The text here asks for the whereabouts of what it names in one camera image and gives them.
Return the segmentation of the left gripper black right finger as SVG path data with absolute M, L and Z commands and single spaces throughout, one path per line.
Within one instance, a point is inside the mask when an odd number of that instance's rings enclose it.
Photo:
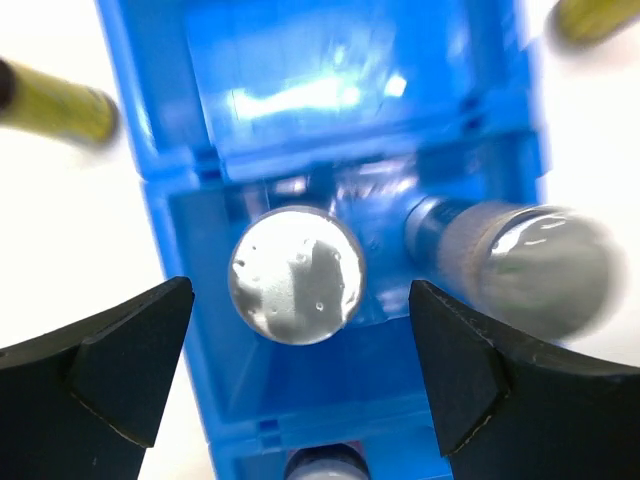
M 410 320 L 457 479 L 635 479 L 639 371 L 485 316 L 424 280 Z

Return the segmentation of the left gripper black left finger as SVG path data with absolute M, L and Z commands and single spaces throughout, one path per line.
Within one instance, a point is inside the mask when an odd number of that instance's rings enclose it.
M 135 479 L 155 444 L 194 303 L 174 277 L 1 351 L 4 479 Z

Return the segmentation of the silver-lid shaker blue label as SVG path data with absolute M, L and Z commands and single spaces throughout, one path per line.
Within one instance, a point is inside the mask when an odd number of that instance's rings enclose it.
M 541 340 L 599 327 L 621 284 L 604 227 L 558 206 L 426 198 L 408 214 L 404 238 L 450 293 Z

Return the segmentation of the white-lid spice jar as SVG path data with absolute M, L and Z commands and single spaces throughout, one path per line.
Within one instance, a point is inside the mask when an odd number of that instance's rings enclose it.
M 344 443 L 297 450 L 287 461 L 284 480 L 370 480 L 362 454 Z

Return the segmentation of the yellow oil bottle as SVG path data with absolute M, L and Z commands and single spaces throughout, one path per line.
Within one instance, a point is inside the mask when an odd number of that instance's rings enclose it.
M 1 61 L 1 125 L 90 148 L 109 145 L 120 127 L 101 90 Z
M 639 0 L 561 0 L 548 29 L 565 48 L 596 46 L 639 20 Z

